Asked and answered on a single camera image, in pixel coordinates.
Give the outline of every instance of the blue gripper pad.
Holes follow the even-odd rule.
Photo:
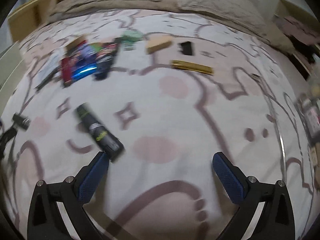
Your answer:
[[[99,152],[88,166],[84,166],[79,171],[76,176],[75,190],[81,205],[90,202],[108,167],[108,156],[104,152]]]
[[[213,156],[212,166],[232,203],[240,204],[248,192],[246,176],[222,152]]]

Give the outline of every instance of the wooden shelf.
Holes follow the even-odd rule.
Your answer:
[[[40,25],[45,24],[50,11],[63,0],[31,0],[8,16],[13,42],[22,41]]]

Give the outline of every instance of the bed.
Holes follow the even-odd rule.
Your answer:
[[[55,49],[83,33],[90,42],[111,41],[125,30],[138,30],[144,39],[133,51],[120,49],[106,80],[88,76],[63,88],[53,79],[36,92],[36,74]],[[172,36],[172,46],[146,54],[146,42],[162,34]],[[193,43],[194,56],[180,53],[184,41]],[[7,129],[17,112],[31,125],[6,148],[2,183],[9,216],[23,236],[36,182],[63,181],[99,151],[74,114],[84,102],[125,146],[84,206],[106,236],[112,237],[114,221],[122,227],[116,239],[215,239],[236,210],[212,174],[212,156],[219,151],[260,182],[274,184],[286,172],[297,239],[319,214],[295,94],[256,36],[196,12],[108,9],[43,26],[20,43],[20,51],[29,69],[1,120]],[[214,75],[172,69],[173,59],[211,66]],[[250,78],[252,73],[263,78],[266,89]],[[268,97],[283,131],[286,171],[281,171]],[[63,205],[59,208],[70,235],[78,239]]]

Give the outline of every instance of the metal rod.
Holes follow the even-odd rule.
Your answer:
[[[263,79],[260,76],[258,76],[256,74],[251,74],[251,78],[255,82],[257,82],[258,84],[261,84],[262,89],[267,93],[266,87],[265,87],[265,85],[263,83]],[[268,98],[268,102],[269,102],[268,103],[269,110],[272,112],[272,115],[273,115],[273,117],[274,117],[274,119],[276,121],[275,127],[276,127],[276,131],[277,131],[278,138],[279,138],[280,151],[282,153],[282,161],[283,161],[283,166],[282,166],[282,168],[283,168],[283,173],[282,173],[283,178],[282,178],[282,180],[285,183],[287,183],[287,164],[286,164],[286,158],[285,158],[285,152],[284,152],[284,143],[283,143],[281,128],[280,128],[280,124],[279,124],[279,119],[277,117],[276,110],[274,109],[274,107],[272,105],[270,97],[267,96],[267,98]]]

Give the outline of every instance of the pink circle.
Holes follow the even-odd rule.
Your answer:
[[[37,116],[32,120],[28,132],[31,132],[35,138],[39,138],[45,136],[50,128],[51,125],[43,117]]]
[[[139,159],[157,164],[168,163],[179,154],[177,145],[162,136],[139,138],[133,144],[133,151]]]
[[[272,79],[271,79],[271,82],[272,82],[273,84],[275,84],[276,86],[279,85],[279,81],[278,81],[276,78],[272,78]]]
[[[177,77],[165,76],[159,80],[159,87],[164,94],[182,99],[188,95],[188,86]]]

